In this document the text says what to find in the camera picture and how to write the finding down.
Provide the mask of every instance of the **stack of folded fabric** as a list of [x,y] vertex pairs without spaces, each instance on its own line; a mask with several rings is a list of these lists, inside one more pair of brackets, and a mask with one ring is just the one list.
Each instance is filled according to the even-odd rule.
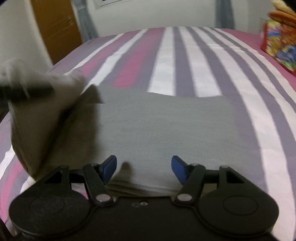
[[296,76],[296,13],[282,0],[272,0],[276,10],[263,26],[261,49]]

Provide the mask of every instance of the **white stripe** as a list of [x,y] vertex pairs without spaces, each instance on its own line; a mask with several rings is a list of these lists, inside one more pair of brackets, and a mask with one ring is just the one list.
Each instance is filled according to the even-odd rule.
[[185,27],[179,27],[179,29],[186,48],[196,95],[198,97],[222,95],[216,78],[210,69],[208,60],[200,50],[200,47]]
[[147,29],[143,29],[138,32],[132,39],[127,41],[123,46],[121,46],[113,55],[109,56],[106,61],[103,63],[102,67],[96,73],[96,75],[91,79],[88,85],[84,88],[84,91],[92,84],[99,85],[102,81],[108,76],[108,74],[114,69],[115,65],[122,57],[124,53],[126,53],[133,44],[140,39],[144,33],[147,32]]
[[0,179],[3,177],[6,168],[8,167],[9,163],[11,162],[14,156],[15,152],[11,146],[10,150],[5,153],[3,161],[0,163]]
[[30,186],[32,186],[35,183],[35,180],[29,176],[28,179],[24,182],[22,185],[22,188],[20,190],[20,194],[24,191],[26,191]]
[[94,52],[92,52],[89,56],[87,56],[84,60],[78,63],[73,69],[69,72],[65,73],[65,75],[70,74],[74,69],[77,69],[83,66],[87,61],[89,61],[92,57],[94,57],[98,52],[100,52],[103,48],[107,47],[109,44],[113,43],[115,40],[119,39],[123,34],[116,35],[113,39],[109,40],[107,43],[104,43],[101,47],[97,48]]
[[292,88],[292,86],[289,84],[289,82],[286,80],[286,78],[282,76],[282,74],[277,70],[277,68],[275,66],[273,66],[264,56],[259,54],[258,51],[251,48],[249,45],[245,44],[244,42],[242,42],[238,38],[234,37],[233,35],[231,35],[227,32],[224,32],[223,30],[220,30],[220,29],[216,29],[216,30],[225,34],[226,36],[228,36],[229,38],[231,38],[232,40],[234,40],[235,42],[240,44],[242,47],[248,49],[251,53],[253,53],[269,69],[269,71],[274,74],[274,76],[276,77],[276,79],[278,80],[280,85],[284,88],[284,90],[287,92],[287,94],[296,103],[295,90]]
[[148,91],[163,95],[176,95],[175,47],[173,28],[165,29],[157,52]]
[[222,35],[217,33],[216,31],[211,30],[210,28],[205,28],[209,32],[215,35],[219,40],[221,40],[224,44],[232,48],[237,54],[239,54],[250,66],[253,72],[257,75],[258,79],[262,83],[262,85],[267,89],[267,91],[275,97],[276,102],[280,106],[283,111],[284,116],[289,124],[289,127],[292,131],[294,139],[296,140],[296,113],[293,110],[292,106],[285,100],[285,98],[277,91],[273,83],[270,81],[266,73],[262,70],[262,68],[250,57],[246,54],[245,51],[238,49],[237,46],[233,45],[230,41],[225,39]]
[[272,116],[258,91],[236,61],[223,49],[210,44],[209,36],[194,28],[220,59],[248,110],[260,146],[268,193],[279,205],[279,218],[273,234],[279,240],[291,241],[294,236],[294,198],[287,161]]

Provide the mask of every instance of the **pillow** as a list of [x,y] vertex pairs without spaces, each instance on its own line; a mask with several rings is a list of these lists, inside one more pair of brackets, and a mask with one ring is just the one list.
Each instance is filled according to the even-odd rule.
[[296,13],[291,8],[289,8],[282,0],[272,0],[272,5],[279,11],[296,15]]
[[294,15],[278,10],[270,11],[268,15],[272,20],[275,20],[279,23],[284,23],[292,27],[296,27],[296,16]]

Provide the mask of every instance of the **window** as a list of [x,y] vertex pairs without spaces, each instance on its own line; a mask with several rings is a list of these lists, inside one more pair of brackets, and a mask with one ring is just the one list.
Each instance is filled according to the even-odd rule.
[[118,1],[121,1],[121,0],[94,0],[94,5],[95,5],[95,8],[98,9],[101,6],[104,6],[113,2],[118,2]]

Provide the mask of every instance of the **curtain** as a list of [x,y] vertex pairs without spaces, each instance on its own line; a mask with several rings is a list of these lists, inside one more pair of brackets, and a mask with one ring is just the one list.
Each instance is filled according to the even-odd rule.
[[216,0],[216,28],[234,29],[231,0]]
[[72,0],[72,3],[78,14],[82,42],[85,43],[91,39],[97,38],[98,33],[94,27],[91,17],[89,16],[89,12],[86,7],[86,0]]

